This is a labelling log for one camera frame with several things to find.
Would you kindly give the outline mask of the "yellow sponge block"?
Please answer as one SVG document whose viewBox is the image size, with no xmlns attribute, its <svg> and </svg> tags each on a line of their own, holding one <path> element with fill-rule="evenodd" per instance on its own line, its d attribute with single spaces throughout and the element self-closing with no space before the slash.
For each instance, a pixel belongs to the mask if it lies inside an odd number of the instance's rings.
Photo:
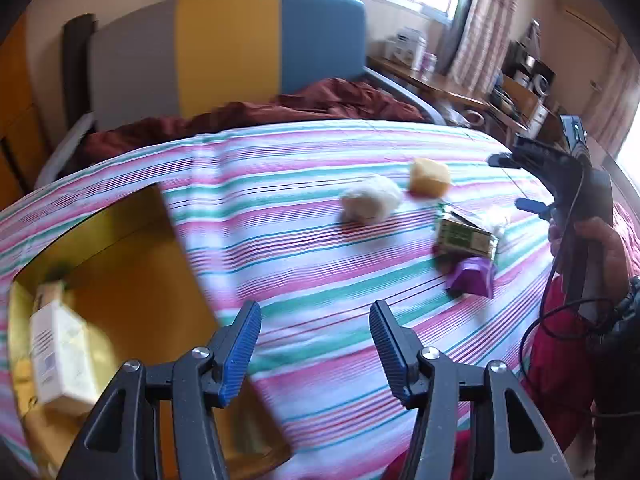
<svg viewBox="0 0 640 480">
<path fill-rule="evenodd" d="M 446 164 L 427 158 L 416 158 L 409 171 L 409 192 L 429 198 L 441 198 L 451 185 Z"/>
</svg>

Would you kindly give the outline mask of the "green white carton box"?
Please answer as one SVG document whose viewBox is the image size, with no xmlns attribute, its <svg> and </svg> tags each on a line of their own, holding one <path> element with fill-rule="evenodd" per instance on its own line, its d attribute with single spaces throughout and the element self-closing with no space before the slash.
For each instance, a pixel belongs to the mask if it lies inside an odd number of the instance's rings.
<svg viewBox="0 0 640 480">
<path fill-rule="evenodd" d="M 437 207 L 435 247 L 439 252 L 494 260 L 498 237 L 482 229 L 448 204 Z"/>
</svg>

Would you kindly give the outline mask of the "wooden side desk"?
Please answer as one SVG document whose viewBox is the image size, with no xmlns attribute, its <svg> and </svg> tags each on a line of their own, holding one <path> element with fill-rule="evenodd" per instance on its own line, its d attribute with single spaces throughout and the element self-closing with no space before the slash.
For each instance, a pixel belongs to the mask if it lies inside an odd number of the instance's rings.
<svg viewBox="0 0 640 480">
<path fill-rule="evenodd" d="M 517 134 L 554 145 L 556 148 L 567 147 L 566 142 L 562 140 L 560 118 L 549 112 L 542 99 L 535 93 L 507 76 L 499 79 L 500 88 L 506 92 L 506 100 L 502 99 L 498 104 L 497 99 L 491 99 L 491 93 L 465 90 L 442 75 L 435 74 L 425 79 L 407 67 L 379 56 L 369 56 L 368 66 L 377 72 L 394 76 L 403 84 L 408 84 L 427 101 L 434 103 L 437 100 L 445 100 L 460 110 L 474 110 L 480 113 L 485 119 L 485 132 L 508 148 Z"/>
</svg>

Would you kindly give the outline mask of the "purple small object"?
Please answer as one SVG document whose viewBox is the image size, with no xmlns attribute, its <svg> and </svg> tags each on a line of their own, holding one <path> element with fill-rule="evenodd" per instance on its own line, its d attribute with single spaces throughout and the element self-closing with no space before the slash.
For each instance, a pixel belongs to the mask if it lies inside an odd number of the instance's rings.
<svg viewBox="0 0 640 480">
<path fill-rule="evenodd" d="M 495 263 L 484 257 L 459 260 L 448 274 L 446 289 L 485 298 L 494 298 Z"/>
</svg>

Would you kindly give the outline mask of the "pink patterned curtain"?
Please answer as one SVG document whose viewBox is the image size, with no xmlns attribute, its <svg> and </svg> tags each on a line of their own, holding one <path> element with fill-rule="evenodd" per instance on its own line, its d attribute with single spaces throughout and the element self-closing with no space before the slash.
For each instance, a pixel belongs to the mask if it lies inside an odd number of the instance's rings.
<svg viewBox="0 0 640 480">
<path fill-rule="evenodd" d="M 487 93 L 500 72 L 518 0 L 472 0 L 448 78 L 471 93 Z"/>
</svg>

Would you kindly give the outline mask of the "white fluffy ball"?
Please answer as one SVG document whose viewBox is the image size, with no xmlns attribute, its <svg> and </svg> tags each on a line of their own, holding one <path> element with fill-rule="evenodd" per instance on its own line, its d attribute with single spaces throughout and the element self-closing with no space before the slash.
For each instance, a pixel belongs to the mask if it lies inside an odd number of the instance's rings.
<svg viewBox="0 0 640 480">
<path fill-rule="evenodd" d="M 390 178 L 375 174 L 341 195 L 345 219 L 363 224 L 385 221 L 401 204 L 404 193 Z"/>
</svg>

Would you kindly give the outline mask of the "white appliance box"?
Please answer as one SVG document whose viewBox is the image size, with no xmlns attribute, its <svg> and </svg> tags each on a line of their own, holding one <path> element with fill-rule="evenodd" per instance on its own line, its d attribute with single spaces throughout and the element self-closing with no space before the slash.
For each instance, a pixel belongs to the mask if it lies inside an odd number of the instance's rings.
<svg viewBox="0 0 640 480">
<path fill-rule="evenodd" d="M 386 39 L 384 56 L 387 61 L 410 70 L 420 70 L 426 47 L 427 39 L 419 29 L 404 27 Z"/>
</svg>

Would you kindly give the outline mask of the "gold metal tin tray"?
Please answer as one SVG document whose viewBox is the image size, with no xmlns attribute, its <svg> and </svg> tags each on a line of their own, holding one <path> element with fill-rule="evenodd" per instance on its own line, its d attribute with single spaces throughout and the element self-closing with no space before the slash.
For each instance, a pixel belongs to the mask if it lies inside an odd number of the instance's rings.
<svg viewBox="0 0 640 480">
<path fill-rule="evenodd" d="M 80 418 L 36 403 L 29 320 L 38 286 L 56 280 L 66 283 L 70 306 L 88 324 L 101 387 L 122 362 L 173 361 L 205 344 L 218 326 L 157 185 L 116 200 L 45 244 L 12 280 L 8 323 L 11 388 L 45 479 L 56 476 L 81 427 Z"/>
</svg>

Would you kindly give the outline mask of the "dark red blanket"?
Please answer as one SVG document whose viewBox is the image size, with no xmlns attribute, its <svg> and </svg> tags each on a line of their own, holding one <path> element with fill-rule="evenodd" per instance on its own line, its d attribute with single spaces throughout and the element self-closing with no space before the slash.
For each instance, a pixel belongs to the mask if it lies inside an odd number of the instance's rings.
<svg viewBox="0 0 640 480">
<path fill-rule="evenodd" d="M 425 122 L 416 104 L 395 99 L 364 81 L 322 79 L 294 94 L 267 103 L 235 101 L 192 118 L 148 117 L 111 130 L 88 133 L 76 148 L 82 168 L 121 154 L 230 129 L 325 119 L 373 119 Z"/>
</svg>

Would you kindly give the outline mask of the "striped bed cover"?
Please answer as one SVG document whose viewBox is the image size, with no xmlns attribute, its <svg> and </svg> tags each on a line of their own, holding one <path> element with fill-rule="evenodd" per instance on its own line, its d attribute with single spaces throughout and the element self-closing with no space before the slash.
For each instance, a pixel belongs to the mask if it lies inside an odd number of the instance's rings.
<svg viewBox="0 0 640 480">
<path fill-rule="evenodd" d="M 384 299 L 422 341 L 470 364 L 518 362 L 550 270 L 547 223 L 516 209 L 548 200 L 523 170 L 488 165 L 490 136 L 401 122 L 327 120 L 202 133 L 140 148 L 23 197 L 1 215 L 1 284 L 77 223 L 149 184 L 163 193 L 191 268 L 221 321 L 262 306 L 250 378 L 293 448 L 279 479 L 374 479 L 408 444 L 368 313 Z M 432 200 L 406 196 L 386 221 L 341 218 L 341 195 L 382 174 L 408 183 L 413 159 L 443 162 L 446 200 L 508 225 L 492 299 L 454 298 L 432 251 Z"/>
</svg>

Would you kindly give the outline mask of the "wooden wardrobe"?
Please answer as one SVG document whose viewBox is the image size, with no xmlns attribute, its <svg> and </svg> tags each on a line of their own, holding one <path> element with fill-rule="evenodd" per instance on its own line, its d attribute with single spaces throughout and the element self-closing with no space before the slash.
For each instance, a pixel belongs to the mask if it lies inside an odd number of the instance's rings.
<svg viewBox="0 0 640 480">
<path fill-rule="evenodd" d="M 22 14 L 1 43 L 1 208 L 32 192 L 51 155 L 30 83 L 26 55 L 26 16 Z"/>
</svg>

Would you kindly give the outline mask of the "grey yellow blue headboard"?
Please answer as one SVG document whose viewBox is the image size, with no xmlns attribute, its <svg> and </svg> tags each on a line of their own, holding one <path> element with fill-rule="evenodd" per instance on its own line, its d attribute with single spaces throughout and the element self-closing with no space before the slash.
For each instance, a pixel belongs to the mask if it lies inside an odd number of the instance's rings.
<svg viewBox="0 0 640 480">
<path fill-rule="evenodd" d="M 359 0 L 165 0 L 89 41 L 91 110 L 101 130 L 265 102 L 366 65 Z"/>
</svg>

